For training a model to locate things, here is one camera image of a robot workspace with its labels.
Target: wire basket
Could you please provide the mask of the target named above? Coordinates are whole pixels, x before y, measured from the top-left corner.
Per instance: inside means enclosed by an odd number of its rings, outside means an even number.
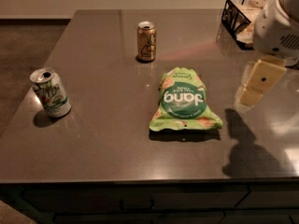
[[[253,49],[252,43],[244,43],[237,40],[237,35],[243,32],[250,24],[251,20],[242,12],[239,6],[246,6],[247,4],[261,3],[265,4],[264,0],[226,0],[224,10],[222,12],[222,24],[230,33],[236,44],[241,49]]]

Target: black basket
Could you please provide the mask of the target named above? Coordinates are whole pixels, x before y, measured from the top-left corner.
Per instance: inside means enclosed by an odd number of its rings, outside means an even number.
[[[244,15],[244,13],[238,9],[238,7],[233,3],[233,1],[240,5],[244,5],[249,0],[226,0],[224,10],[222,12],[222,24],[241,49],[251,50],[253,49],[252,44],[246,44],[236,40],[236,35],[241,33],[244,29],[246,29],[251,24],[251,20],[247,18]]]

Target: green snack bag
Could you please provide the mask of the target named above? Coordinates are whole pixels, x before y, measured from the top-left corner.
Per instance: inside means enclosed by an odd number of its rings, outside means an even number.
[[[206,104],[204,83],[192,69],[175,68],[163,75],[159,108],[149,123],[151,130],[210,130],[222,127],[222,120]]]

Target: soda can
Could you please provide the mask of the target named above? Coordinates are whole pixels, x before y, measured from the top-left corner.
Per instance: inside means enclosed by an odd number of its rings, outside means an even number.
[[[35,70],[30,80],[33,83],[32,89],[48,116],[59,118],[70,111],[71,104],[66,96],[64,85],[52,68]]]
[[[137,44],[138,58],[144,62],[156,59],[156,25],[151,21],[142,21],[138,24]]]

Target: can lid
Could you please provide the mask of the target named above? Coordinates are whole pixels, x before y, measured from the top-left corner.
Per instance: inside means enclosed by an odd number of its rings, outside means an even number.
[[[49,80],[51,80],[55,75],[55,72],[50,67],[41,68],[38,70],[35,70],[30,75],[30,80],[34,83],[44,83]]]
[[[142,21],[138,24],[138,26],[141,28],[141,29],[152,29],[154,28],[156,25],[155,23],[151,22],[151,21]]]

